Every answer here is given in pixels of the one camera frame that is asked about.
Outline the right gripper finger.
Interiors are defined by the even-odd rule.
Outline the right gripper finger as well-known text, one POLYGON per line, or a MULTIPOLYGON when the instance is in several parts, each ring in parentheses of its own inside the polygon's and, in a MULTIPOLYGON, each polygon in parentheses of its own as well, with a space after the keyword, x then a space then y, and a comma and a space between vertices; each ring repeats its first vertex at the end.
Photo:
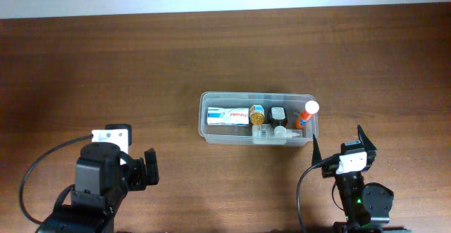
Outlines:
POLYGON ((319 144, 318 144, 316 135, 313 134, 313 153, 312 153, 311 166, 312 167, 321 167, 322 162, 323 162, 323 159, 321 157, 319 144))
POLYGON ((357 125, 357 134, 358 134, 360 142, 363 144, 363 146, 365 148, 365 151, 367 153, 375 153, 376 147, 371 142, 371 140, 366 136, 361 125, 357 125))

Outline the orange tablet tube white cap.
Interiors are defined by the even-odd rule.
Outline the orange tablet tube white cap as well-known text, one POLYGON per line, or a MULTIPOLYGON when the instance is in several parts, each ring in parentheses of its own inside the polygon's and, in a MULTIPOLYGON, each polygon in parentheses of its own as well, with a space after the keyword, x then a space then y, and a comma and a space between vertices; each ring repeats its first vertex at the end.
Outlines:
POLYGON ((304 110, 299 114, 295 122, 296 129, 303 129, 307 123, 319 111, 319 104, 316 101, 308 101, 304 105, 304 110))

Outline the dark bottle white cap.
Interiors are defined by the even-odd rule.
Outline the dark bottle white cap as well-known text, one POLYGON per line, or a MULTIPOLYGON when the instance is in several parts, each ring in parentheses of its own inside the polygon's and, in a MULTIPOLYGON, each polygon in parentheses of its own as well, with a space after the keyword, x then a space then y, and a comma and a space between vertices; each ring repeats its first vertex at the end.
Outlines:
POLYGON ((274 106, 269 111, 270 124, 276 137, 284 137, 286 134, 286 125, 288 117, 286 110, 281 106, 274 106))

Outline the white pump bottle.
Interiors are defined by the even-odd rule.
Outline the white pump bottle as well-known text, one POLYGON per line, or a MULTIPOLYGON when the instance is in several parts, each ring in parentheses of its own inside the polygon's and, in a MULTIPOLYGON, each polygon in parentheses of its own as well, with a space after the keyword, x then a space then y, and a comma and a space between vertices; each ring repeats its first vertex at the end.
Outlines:
POLYGON ((301 130, 290 130, 280 125, 276 127, 272 127, 271 124, 252 126, 252 142, 256 145, 285 145, 288 139, 301 136, 301 130))

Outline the gold lid small jar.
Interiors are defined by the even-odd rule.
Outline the gold lid small jar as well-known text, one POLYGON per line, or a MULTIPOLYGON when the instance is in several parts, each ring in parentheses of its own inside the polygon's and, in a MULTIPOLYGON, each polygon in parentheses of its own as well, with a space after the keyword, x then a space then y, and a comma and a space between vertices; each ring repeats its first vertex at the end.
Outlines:
POLYGON ((265 122, 265 110, 262 105, 253 105, 249 109, 249 119, 253 125, 262 125, 265 122))

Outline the white Panadol box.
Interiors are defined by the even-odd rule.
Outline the white Panadol box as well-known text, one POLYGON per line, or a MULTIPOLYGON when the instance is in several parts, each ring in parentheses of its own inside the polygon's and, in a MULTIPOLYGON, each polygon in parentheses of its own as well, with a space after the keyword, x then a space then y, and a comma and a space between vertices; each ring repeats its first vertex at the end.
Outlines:
POLYGON ((249 109, 208 107, 206 123, 208 125, 247 127, 249 125, 249 109))

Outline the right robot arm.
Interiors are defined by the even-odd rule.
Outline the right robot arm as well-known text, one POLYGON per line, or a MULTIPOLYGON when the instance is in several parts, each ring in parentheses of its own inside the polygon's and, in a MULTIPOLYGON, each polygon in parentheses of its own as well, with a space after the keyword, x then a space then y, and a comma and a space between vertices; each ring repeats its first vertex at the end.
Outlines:
POLYGON ((365 183, 363 172, 376 159, 376 147, 357 127, 358 140, 341 144, 340 153, 323 159, 313 138, 313 168, 321 168, 322 177, 335 179, 346 221, 335 222, 334 232, 382 232, 390 222, 394 193, 382 184, 365 183))

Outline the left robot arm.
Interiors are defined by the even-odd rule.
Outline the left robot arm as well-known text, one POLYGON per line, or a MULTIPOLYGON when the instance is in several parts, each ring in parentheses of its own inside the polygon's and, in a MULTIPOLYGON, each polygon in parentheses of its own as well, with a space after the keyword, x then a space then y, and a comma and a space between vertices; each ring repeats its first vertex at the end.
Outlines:
POLYGON ((92 142, 80 151, 75 183, 66 187, 38 233, 113 233, 114 218, 130 191, 159 183, 156 152, 134 159, 109 142, 92 142))

